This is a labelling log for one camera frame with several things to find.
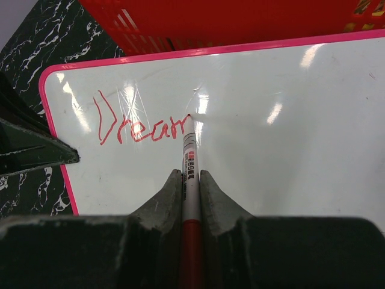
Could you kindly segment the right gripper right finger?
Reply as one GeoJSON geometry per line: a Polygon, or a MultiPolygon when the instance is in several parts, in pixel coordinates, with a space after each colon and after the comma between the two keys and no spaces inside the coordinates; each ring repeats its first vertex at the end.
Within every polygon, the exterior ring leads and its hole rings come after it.
{"type": "Polygon", "coordinates": [[[358,217],[254,216],[202,170],[207,288],[383,288],[384,235],[358,217]]]}

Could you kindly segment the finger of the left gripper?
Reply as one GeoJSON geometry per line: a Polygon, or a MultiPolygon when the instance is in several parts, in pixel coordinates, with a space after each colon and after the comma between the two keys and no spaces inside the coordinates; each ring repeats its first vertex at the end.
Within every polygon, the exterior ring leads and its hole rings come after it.
{"type": "Polygon", "coordinates": [[[76,149],[51,135],[48,123],[1,73],[1,175],[78,163],[76,149]]]}

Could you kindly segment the red whiteboard marker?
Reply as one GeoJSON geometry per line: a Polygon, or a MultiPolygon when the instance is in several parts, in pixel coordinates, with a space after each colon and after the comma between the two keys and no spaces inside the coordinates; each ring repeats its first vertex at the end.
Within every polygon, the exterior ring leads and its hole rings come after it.
{"type": "Polygon", "coordinates": [[[192,115],[183,124],[179,288],[203,288],[203,237],[197,142],[192,115]]]}

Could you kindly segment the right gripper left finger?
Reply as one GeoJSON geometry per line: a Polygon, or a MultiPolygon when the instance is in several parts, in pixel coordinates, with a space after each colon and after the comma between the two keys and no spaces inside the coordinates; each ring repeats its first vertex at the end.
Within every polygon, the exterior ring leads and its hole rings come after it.
{"type": "Polygon", "coordinates": [[[2,288],[176,288],[182,174],[125,216],[1,222],[2,288]]]}

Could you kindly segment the pink framed whiteboard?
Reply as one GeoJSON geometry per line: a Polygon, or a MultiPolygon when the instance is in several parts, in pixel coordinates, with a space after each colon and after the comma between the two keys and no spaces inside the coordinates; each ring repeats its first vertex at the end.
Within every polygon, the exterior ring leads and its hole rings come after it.
{"type": "Polygon", "coordinates": [[[128,214],[182,166],[253,214],[384,224],[384,31],[112,58],[47,68],[39,92],[73,212],[128,214]]]}

